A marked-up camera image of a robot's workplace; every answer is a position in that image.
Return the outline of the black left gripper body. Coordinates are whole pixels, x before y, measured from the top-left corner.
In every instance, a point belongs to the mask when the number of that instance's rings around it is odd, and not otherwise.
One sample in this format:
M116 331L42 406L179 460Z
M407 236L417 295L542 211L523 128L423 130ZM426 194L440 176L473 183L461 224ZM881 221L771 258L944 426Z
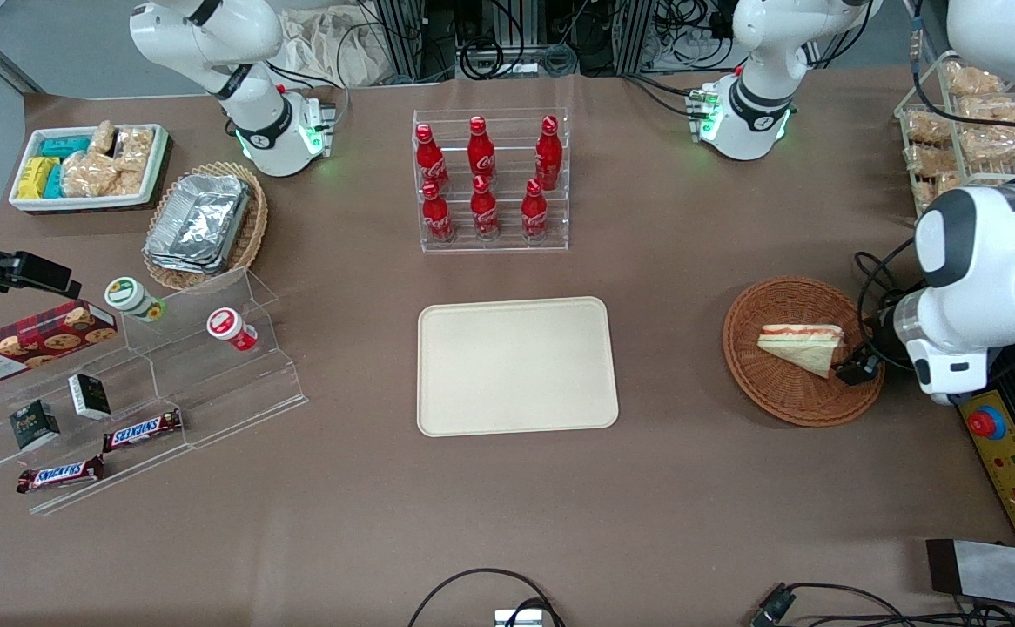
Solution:
M870 337L870 352L884 362L911 362L908 350L897 336L895 309L904 296L881 297L872 314L866 318Z

